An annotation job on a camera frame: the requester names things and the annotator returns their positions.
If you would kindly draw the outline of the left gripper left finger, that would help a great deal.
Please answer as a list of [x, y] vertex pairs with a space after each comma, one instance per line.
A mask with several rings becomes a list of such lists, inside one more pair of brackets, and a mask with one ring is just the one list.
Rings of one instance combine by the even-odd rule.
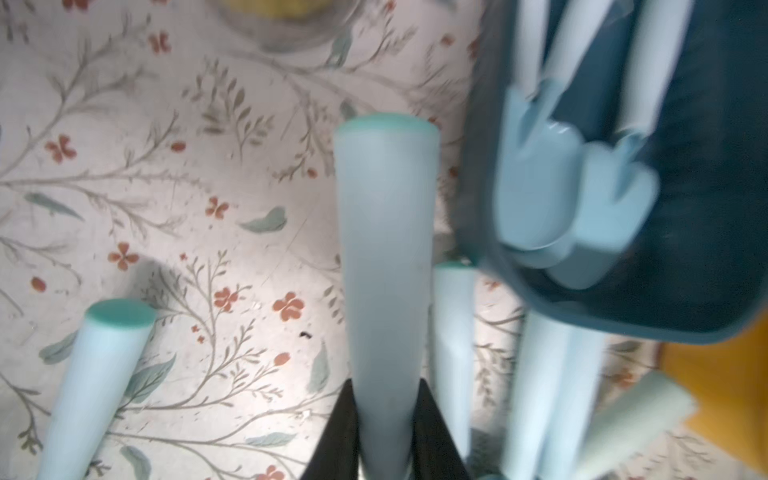
[[357, 480], [358, 411], [352, 380], [342, 385], [328, 422], [301, 480]]

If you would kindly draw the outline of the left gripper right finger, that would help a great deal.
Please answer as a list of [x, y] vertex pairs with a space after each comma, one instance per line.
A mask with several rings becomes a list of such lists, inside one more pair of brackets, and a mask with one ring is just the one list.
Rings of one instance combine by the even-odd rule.
[[419, 383], [411, 453], [414, 479], [471, 479], [425, 379]]

